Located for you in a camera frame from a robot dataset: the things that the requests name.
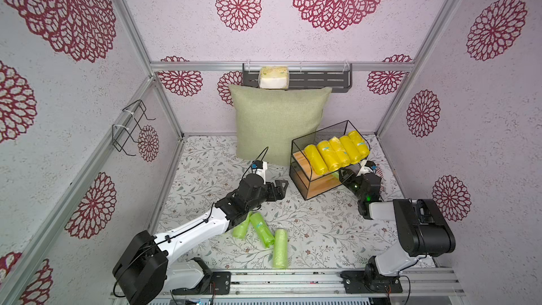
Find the green roll front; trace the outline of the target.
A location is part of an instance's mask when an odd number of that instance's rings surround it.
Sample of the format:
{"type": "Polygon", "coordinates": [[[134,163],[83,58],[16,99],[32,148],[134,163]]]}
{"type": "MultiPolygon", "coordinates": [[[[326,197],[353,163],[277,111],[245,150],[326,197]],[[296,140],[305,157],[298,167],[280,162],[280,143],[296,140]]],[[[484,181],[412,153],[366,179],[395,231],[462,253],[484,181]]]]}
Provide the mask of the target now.
{"type": "Polygon", "coordinates": [[[287,269],[288,267],[288,234],[285,229],[275,231],[275,243],[272,255],[274,269],[287,269]]]}

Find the green cushion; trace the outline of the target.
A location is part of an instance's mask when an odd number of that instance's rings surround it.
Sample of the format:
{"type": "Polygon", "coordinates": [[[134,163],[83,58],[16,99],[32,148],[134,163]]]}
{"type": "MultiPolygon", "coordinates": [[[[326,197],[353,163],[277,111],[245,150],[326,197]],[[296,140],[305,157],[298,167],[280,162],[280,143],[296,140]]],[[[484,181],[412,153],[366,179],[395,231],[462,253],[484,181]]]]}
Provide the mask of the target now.
{"type": "Polygon", "coordinates": [[[265,161],[288,166],[292,140],[320,126],[331,88],[264,90],[229,86],[236,112],[237,157],[251,160],[267,149],[265,161]]]}

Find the green roll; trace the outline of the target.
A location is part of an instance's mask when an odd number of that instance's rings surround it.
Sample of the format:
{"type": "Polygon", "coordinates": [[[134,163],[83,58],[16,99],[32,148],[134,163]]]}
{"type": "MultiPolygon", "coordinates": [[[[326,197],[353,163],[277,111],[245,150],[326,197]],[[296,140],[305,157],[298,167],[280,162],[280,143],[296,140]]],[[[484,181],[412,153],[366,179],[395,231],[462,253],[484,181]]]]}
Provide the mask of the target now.
{"type": "Polygon", "coordinates": [[[240,223],[239,225],[237,225],[233,231],[232,231],[232,236],[236,239],[245,239],[246,238],[246,234],[248,232],[248,227],[250,225],[250,218],[251,218],[251,212],[248,213],[248,215],[246,216],[246,219],[240,223]]]}
{"type": "Polygon", "coordinates": [[[275,231],[275,243],[272,255],[274,269],[287,269],[288,267],[288,234],[285,229],[275,231]]]}

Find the grey wall rack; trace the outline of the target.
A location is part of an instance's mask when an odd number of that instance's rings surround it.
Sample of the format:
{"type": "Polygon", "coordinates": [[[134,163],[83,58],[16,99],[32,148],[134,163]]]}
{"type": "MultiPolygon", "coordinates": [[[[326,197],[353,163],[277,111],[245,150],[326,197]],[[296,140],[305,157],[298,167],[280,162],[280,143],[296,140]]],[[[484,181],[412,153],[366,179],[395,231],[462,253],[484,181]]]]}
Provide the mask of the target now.
{"type": "Polygon", "coordinates": [[[259,72],[264,66],[286,66],[289,90],[331,88],[332,93],[347,93],[352,87],[353,64],[349,62],[246,62],[242,65],[242,85],[258,88],[259,72]]]}

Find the green roll diagonal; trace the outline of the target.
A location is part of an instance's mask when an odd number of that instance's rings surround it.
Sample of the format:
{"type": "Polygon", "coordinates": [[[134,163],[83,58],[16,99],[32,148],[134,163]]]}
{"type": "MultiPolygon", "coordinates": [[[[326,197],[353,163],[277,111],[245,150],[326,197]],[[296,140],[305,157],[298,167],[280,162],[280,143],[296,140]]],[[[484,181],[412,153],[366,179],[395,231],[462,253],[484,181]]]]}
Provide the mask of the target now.
{"type": "Polygon", "coordinates": [[[250,223],[262,241],[264,247],[269,249],[275,243],[275,237],[271,233],[263,216],[259,212],[253,213],[250,217],[250,223]]]}

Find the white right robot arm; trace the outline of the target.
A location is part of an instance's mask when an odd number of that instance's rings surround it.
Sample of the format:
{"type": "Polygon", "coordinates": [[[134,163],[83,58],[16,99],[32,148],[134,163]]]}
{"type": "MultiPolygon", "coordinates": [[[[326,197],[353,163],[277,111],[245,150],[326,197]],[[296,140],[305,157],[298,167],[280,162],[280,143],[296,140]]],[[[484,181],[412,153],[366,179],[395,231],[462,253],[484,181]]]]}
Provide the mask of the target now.
{"type": "Polygon", "coordinates": [[[357,197],[358,211],[364,219],[392,221],[397,228],[397,241],[382,254],[368,260],[364,271],[368,281],[396,278],[422,259],[455,250],[453,231],[434,200],[382,201],[382,179],[377,174],[356,173],[345,167],[339,169],[338,177],[357,197]]]}

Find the yellow roll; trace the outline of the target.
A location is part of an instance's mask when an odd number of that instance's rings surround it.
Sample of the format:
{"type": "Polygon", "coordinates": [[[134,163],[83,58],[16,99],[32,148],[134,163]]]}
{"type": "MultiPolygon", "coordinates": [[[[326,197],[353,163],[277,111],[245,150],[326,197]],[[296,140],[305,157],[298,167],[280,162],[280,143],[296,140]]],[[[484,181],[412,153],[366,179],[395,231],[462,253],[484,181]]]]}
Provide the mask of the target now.
{"type": "Polygon", "coordinates": [[[362,160],[361,153],[357,149],[354,142],[348,136],[341,136],[340,143],[345,149],[347,155],[349,156],[350,162],[352,165],[359,163],[362,160]]]}
{"type": "Polygon", "coordinates": [[[340,167],[347,167],[351,164],[351,160],[341,141],[337,137],[333,137],[329,140],[330,147],[337,156],[340,167]]]}
{"type": "Polygon", "coordinates": [[[309,164],[312,170],[317,175],[327,174],[328,172],[327,166],[315,145],[313,144],[307,145],[306,148],[304,148],[304,154],[307,160],[309,161],[309,164]]]}
{"type": "Polygon", "coordinates": [[[369,156],[371,150],[370,147],[364,137],[361,136],[361,134],[358,131],[350,131],[348,133],[348,137],[351,139],[351,141],[356,146],[358,152],[361,155],[362,159],[365,159],[369,156]]]}
{"type": "Polygon", "coordinates": [[[329,172],[334,172],[341,168],[335,152],[330,147],[329,141],[324,140],[319,142],[317,145],[317,149],[321,157],[323,158],[329,172]]]}

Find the metal base rail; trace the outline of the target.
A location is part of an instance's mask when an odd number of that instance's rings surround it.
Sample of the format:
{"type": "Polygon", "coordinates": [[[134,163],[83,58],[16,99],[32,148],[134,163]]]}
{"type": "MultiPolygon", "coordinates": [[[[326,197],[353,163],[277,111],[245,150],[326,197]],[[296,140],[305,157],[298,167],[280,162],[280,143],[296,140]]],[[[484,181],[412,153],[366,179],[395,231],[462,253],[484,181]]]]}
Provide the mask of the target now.
{"type": "Polygon", "coordinates": [[[345,269],[214,270],[206,291],[161,291],[149,304],[468,304],[451,268],[411,268],[382,293],[361,271],[345,269]]]}

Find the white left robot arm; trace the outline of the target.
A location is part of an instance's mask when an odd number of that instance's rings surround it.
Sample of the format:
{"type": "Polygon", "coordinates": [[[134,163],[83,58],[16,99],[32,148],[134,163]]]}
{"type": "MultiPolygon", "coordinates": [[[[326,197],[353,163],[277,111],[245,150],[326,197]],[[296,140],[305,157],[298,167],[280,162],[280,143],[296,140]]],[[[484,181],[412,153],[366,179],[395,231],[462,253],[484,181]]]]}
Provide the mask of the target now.
{"type": "Polygon", "coordinates": [[[166,232],[136,234],[113,268],[114,289],[120,289],[130,304],[149,304],[163,292],[212,295],[216,274],[202,259],[192,258],[178,267],[174,263],[201,243],[243,223],[263,203],[284,199],[288,185],[283,179],[265,182],[261,175],[248,174],[202,216],[166,232]]]}

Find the white yellow sponge pack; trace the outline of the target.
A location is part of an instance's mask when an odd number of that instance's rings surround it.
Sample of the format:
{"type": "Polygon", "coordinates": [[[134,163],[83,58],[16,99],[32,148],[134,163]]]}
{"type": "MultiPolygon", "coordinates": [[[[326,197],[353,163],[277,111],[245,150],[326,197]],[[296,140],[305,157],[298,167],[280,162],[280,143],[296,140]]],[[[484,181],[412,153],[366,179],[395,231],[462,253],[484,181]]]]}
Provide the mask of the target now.
{"type": "Polygon", "coordinates": [[[258,76],[258,87],[266,90],[289,88],[289,69],[286,66],[264,66],[258,76]]]}

